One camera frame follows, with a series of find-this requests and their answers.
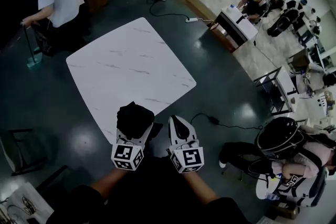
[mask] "power strip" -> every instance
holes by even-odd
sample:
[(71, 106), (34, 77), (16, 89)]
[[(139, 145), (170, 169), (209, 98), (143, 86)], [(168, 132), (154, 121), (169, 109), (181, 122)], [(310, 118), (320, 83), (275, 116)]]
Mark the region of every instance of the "power strip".
[(186, 23), (193, 23), (193, 22), (196, 22), (196, 21), (198, 21), (197, 18), (189, 18), (189, 19), (185, 20)]

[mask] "mop handle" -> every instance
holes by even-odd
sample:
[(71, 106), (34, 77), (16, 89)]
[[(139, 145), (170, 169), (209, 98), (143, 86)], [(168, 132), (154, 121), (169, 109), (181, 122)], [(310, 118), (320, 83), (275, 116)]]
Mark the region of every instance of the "mop handle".
[(36, 63), (33, 51), (31, 50), (31, 46), (30, 46), (30, 43), (29, 43), (26, 27), (24, 26), (23, 22), (21, 22), (20, 24), (23, 26), (23, 29), (25, 30), (25, 35), (26, 35), (26, 39), (27, 39), (27, 43), (28, 43), (28, 48), (29, 48), (30, 54), (32, 56), (32, 59), (33, 59), (34, 63)]

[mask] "gray floor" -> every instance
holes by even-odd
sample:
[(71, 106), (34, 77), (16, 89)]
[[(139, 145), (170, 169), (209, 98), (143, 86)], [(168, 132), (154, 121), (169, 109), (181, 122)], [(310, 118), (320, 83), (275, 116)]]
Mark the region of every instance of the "gray floor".
[[(195, 17), (175, 0), (156, 4), (153, 12)], [(269, 118), (248, 74), (203, 22), (186, 24), (183, 17), (153, 17), (146, 0), (110, 0), (108, 6), (93, 15), (88, 39), (94, 40), (139, 17), (150, 22), (197, 82), (193, 90), (156, 117), (157, 122), (164, 123), (164, 128), (151, 142), (155, 155), (162, 156), (168, 147), (166, 123), (171, 114), (190, 120), (196, 113), (204, 112), (224, 124), (245, 127), (259, 126)], [(41, 66), (29, 70), (25, 65), (29, 55), (22, 31), (0, 53), (0, 126), (35, 128), (49, 157), (43, 170), (11, 177), (11, 169), (0, 153), (0, 199), (6, 198), (22, 182), (37, 186), (62, 165), (71, 168), (72, 186), (89, 184), (113, 169), (111, 145), (73, 82), (65, 62), (68, 55), (61, 52), (52, 58), (45, 57)], [(213, 126), (203, 116), (194, 121), (194, 126), (205, 156), (200, 175), (220, 196), (234, 198), (245, 216), (256, 222), (264, 214), (267, 203), (256, 197), (255, 180), (245, 177), (240, 182), (240, 173), (232, 167), (221, 175), (218, 153), (224, 142), (252, 142), (257, 131)]]
[[(217, 15), (222, 8), (231, 4), (238, 5), (240, 0), (200, 1)], [(240, 46), (234, 52), (234, 56), (252, 79), (259, 78), (273, 71), (276, 67), (285, 66), (287, 68), (286, 59), (303, 48), (290, 31), (285, 31), (278, 37), (267, 35), (266, 30), (275, 22), (279, 13), (279, 10), (273, 10), (267, 18), (263, 19), (261, 27), (260, 24), (256, 26), (257, 28), (260, 27), (256, 38), (257, 47), (253, 45), (253, 39)]]

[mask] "white marble table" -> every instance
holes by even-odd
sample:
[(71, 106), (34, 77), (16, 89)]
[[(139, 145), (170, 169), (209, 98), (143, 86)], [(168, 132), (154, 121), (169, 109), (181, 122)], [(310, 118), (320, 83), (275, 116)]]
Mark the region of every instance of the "white marble table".
[(121, 106), (134, 101), (157, 115), (196, 86), (145, 18), (87, 44), (69, 56), (67, 64), (85, 104), (111, 144), (115, 143)]

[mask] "dark floor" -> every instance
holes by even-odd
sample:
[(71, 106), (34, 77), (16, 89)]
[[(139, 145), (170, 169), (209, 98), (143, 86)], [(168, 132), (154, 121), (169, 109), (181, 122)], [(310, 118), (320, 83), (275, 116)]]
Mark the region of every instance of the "dark floor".
[[(153, 12), (195, 17), (176, 0), (156, 4)], [(93, 15), (87, 40), (92, 41), (139, 17), (149, 21), (197, 82), (193, 90), (156, 117), (165, 126), (151, 142), (155, 155), (162, 156), (169, 146), (166, 123), (171, 114), (190, 120), (196, 113), (204, 112), (224, 124), (245, 127), (259, 126), (268, 119), (269, 112), (253, 82), (203, 22), (186, 24), (182, 16), (154, 17), (149, 14), (146, 0), (110, 0), (108, 6)], [(52, 58), (45, 57), (39, 67), (29, 70), (25, 64), (29, 55), (22, 31), (0, 53), (0, 126), (35, 128), (49, 157), (49, 164), (43, 170), (11, 177), (11, 169), (0, 153), (1, 200), (22, 182), (37, 186), (62, 165), (71, 168), (72, 186), (88, 184), (113, 169), (111, 145), (73, 82), (65, 62), (68, 55), (62, 52)], [(257, 131), (213, 126), (203, 116), (195, 119), (194, 126), (205, 157), (205, 166), (199, 174), (220, 196), (234, 198), (245, 216), (256, 222), (264, 214), (267, 203), (256, 197), (254, 179), (244, 177), (240, 182), (240, 173), (232, 167), (221, 175), (218, 153), (224, 142), (252, 142)]]

